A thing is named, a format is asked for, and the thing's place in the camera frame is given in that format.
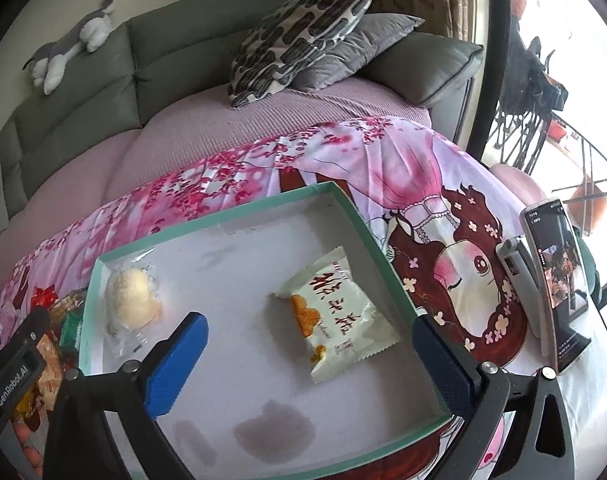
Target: plush toy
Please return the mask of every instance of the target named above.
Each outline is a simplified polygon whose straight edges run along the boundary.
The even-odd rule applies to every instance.
[[[40,46],[23,68],[28,67],[35,87],[44,86],[44,94],[49,95],[61,83],[66,63],[84,50],[94,52],[112,31],[108,16],[115,8],[114,0],[102,0],[101,8],[84,16],[69,32],[58,41]]]

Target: black and white pillow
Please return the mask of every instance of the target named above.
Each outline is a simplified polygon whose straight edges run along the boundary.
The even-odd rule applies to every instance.
[[[228,96],[242,106],[286,88],[359,23],[373,0],[288,0],[266,16],[232,61]]]

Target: plush toy tail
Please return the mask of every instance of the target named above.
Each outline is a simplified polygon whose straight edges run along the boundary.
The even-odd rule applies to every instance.
[[[101,10],[104,14],[110,14],[115,10],[115,0],[101,0]]]

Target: sofa backrest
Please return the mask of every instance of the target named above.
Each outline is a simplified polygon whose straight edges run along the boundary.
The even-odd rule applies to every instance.
[[[95,53],[71,60],[59,87],[49,96],[36,89],[0,132],[8,216],[102,140],[226,83],[248,29],[284,1],[180,0],[122,23]]]

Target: cartoon eye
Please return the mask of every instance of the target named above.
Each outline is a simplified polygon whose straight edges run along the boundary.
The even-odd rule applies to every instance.
[[[486,258],[481,255],[475,256],[474,268],[477,269],[477,272],[480,273],[480,275],[482,276],[485,276],[486,274],[488,274],[488,271],[490,271],[490,266],[488,265]]]

